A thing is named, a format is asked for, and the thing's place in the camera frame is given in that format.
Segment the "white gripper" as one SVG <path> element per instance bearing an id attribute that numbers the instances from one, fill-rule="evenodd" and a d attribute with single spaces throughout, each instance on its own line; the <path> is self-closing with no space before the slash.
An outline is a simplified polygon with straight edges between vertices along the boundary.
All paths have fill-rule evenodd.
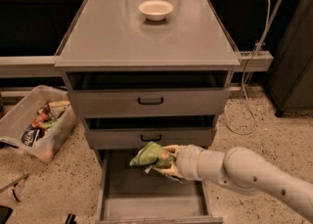
<path id="1" fill-rule="evenodd" d="M 169 168 L 155 167 L 155 171 L 170 177 L 183 177 L 186 180 L 200 181 L 198 163 L 203 148 L 188 145 L 168 145 L 164 148 L 172 153 L 176 158 L 176 165 L 172 164 Z"/>

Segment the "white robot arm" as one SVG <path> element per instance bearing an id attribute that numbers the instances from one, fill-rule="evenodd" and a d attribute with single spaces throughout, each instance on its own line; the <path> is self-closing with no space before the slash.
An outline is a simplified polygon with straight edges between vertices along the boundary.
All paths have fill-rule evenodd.
<path id="1" fill-rule="evenodd" d="M 263 192 L 313 221 L 313 185 L 287 174 L 252 150 L 235 147 L 223 153 L 194 145 L 170 145 L 165 149 L 176 160 L 169 168 L 157 168 L 161 174 L 208 180 L 243 195 Z"/>

